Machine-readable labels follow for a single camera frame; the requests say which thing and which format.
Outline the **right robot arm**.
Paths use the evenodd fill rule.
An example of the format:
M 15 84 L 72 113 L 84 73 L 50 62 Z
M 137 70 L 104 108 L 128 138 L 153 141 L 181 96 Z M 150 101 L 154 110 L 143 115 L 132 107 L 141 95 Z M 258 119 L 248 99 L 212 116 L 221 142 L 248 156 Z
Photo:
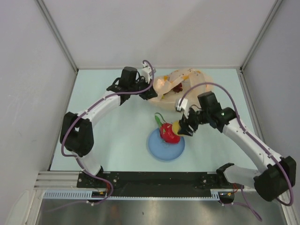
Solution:
M 177 135 L 193 136 L 199 125 L 209 124 L 235 142 L 252 160 L 256 170 L 228 163 L 220 167 L 216 182 L 221 188 L 238 183 L 254 188 L 259 196 L 271 202 L 286 191 L 292 191 L 296 181 L 296 161 L 283 157 L 251 133 L 230 107 L 222 108 L 213 92 L 198 95 L 200 109 L 194 110 L 186 98 L 175 102 L 182 118 L 174 124 Z

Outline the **translucent orange plastic bag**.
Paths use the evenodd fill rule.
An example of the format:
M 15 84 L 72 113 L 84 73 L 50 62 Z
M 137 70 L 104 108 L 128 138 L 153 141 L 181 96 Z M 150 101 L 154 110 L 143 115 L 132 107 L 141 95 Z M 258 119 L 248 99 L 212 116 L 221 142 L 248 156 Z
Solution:
M 211 82 L 213 82 L 213 78 L 199 69 L 184 68 L 174 70 L 167 75 L 155 78 L 153 88 L 157 93 L 157 97 L 150 99 L 149 102 L 157 107 L 174 111 L 176 100 L 183 97 L 186 91 L 199 83 L 206 83 L 193 89 L 186 96 L 190 104 L 200 106 L 197 96 L 212 91 L 213 86 L 209 84 Z M 183 91 L 176 93 L 173 91 L 173 88 L 179 83 L 182 83 Z

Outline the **red fake dragon fruit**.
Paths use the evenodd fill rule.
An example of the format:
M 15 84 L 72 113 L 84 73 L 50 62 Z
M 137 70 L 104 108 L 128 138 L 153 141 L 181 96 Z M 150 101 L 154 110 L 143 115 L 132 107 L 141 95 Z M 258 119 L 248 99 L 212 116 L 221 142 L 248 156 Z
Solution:
M 159 135 L 163 141 L 169 144 L 178 144 L 180 142 L 180 137 L 173 132 L 173 125 L 167 123 L 162 114 L 158 112 L 154 114 L 154 118 L 158 125 Z

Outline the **yellow fake pear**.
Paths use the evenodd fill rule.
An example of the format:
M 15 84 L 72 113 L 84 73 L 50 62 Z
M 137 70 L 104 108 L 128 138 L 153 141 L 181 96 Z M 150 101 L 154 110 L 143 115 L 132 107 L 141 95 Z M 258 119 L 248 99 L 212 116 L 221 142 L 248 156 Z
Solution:
M 172 132 L 175 134 L 175 135 L 178 135 L 180 136 L 179 134 L 179 131 L 180 131 L 180 125 L 179 125 L 179 121 L 176 121 L 172 124 Z

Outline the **blue plastic plate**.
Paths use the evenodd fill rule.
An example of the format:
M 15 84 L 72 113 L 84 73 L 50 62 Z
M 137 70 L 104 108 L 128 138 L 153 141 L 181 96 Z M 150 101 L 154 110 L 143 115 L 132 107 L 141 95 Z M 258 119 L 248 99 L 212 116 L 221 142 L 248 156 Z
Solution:
M 176 144 L 167 143 L 160 137 L 159 129 L 151 132 L 147 139 L 147 147 L 150 154 L 160 161 L 173 161 L 180 157 L 185 149 L 183 137 Z

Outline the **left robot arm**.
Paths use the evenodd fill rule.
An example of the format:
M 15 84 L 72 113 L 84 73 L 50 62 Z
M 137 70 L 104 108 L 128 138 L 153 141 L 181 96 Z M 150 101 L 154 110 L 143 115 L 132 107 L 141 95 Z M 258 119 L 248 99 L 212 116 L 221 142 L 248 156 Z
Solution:
M 132 95 L 144 100 L 157 97 L 153 88 L 156 70 L 143 64 L 141 71 L 134 67 L 124 67 L 121 76 L 116 78 L 104 95 L 89 108 L 78 113 L 67 112 L 64 116 L 61 133 L 61 153 L 75 158 L 81 169 L 89 173 L 87 182 L 97 188 L 103 184 L 101 164 L 93 153 L 96 124 L 113 109 L 121 106 Z

